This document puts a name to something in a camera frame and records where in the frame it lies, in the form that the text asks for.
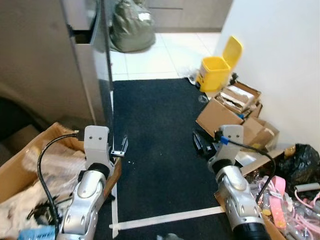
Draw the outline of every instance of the white packing material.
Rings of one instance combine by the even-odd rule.
[[[25,155],[23,166],[37,172],[40,151],[34,147]],[[62,144],[54,143],[44,154],[41,168],[45,183],[51,195],[65,199],[78,183],[78,174],[85,170],[85,154],[72,150]],[[38,204],[47,201],[41,183],[37,180],[31,187],[12,196],[0,204],[0,239],[18,238],[19,231],[41,227],[34,217],[27,216]]]

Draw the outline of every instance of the metal bracket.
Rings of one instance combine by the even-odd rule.
[[[123,158],[126,154],[127,148],[128,148],[128,136],[125,135],[121,143],[121,150],[120,151],[112,150],[111,156]]]

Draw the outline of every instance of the gray plastic bag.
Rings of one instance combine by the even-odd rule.
[[[143,1],[121,0],[116,4],[110,30],[111,49],[127,53],[155,43],[154,21]]]

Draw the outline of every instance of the black cable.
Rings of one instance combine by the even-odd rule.
[[[48,198],[48,201],[49,201],[49,209],[50,209],[50,214],[53,218],[53,221],[54,221],[54,231],[55,231],[55,239],[57,239],[57,236],[58,236],[58,233],[59,233],[59,219],[58,219],[58,210],[55,206],[55,202],[50,194],[50,191],[45,183],[45,180],[44,180],[44,177],[42,175],[42,172],[41,172],[41,161],[42,161],[42,157],[44,156],[46,150],[52,145],[54,144],[55,142],[61,140],[61,139],[64,139],[64,138],[75,138],[77,136],[76,133],[71,133],[71,134],[66,134],[66,135],[62,135],[62,136],[59,136],[55,139],[53,139],[52,141],[50,141],[47,145],[45,145],[45,147],[42,149],[39,157],[38,157],[38,162],[37,162],[37,173],[38,173],[38,178],[40,180],[40,183],[45,191],[45,194]]]
[[[241,146],[243,148],[246,148],[246,149],[250,149],[250,150],[253,150],[253,151],[256,151],[257,153],[263,155],[263,156],[266,156],[267,158],[269,158],[273,164],[273,170],[272,170],[272,173],[269,175],[268,179],[266,180],[265,184],[263,185],[263,187],[261,188],[258,196],[255,198],[255,201],[258,203],[261,195],[264,193],[264,191],[266,190],[268,184],[270,183],[271,179],[274,177],[275,173],[276,173],[276,161],[266,152],[264,151],[261,151],[253,146],[248,146],[248,145],[245,145],[245,144],[241,144],[241,143],[238,143],[238,142],[235,142],[235,141],[232,141],[230,139],[228,139],[228,142],[229,143],[232,143],[234,145],[238,145],[238,146]]]

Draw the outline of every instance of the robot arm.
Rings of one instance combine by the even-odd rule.
[[[195,134],[193,133],[193,141],[197,141],[195,146],[201,146],[201,141]],[[240,169],[234,166],[241,147],[228,144],[228,140],[243,143],[243,126],[223,125],[216,135],[216,153],[208,159],[207,165],[215,173],[219,196],[223,199],[233,233],[241,240],[270,240],[259,207],[251,196],[249,183]]]
[[[87,126],[84,130],[86,171],[73,191],[72,202],[62,220],[58,240],[94,238],[98,211],[107,197],[107,180],[115,170],[115,165],[109,157],[108,134],[109,129],[105,126]],[[125,137],[122,150],[119,151],[122,156],[127,146],[128,141]]]

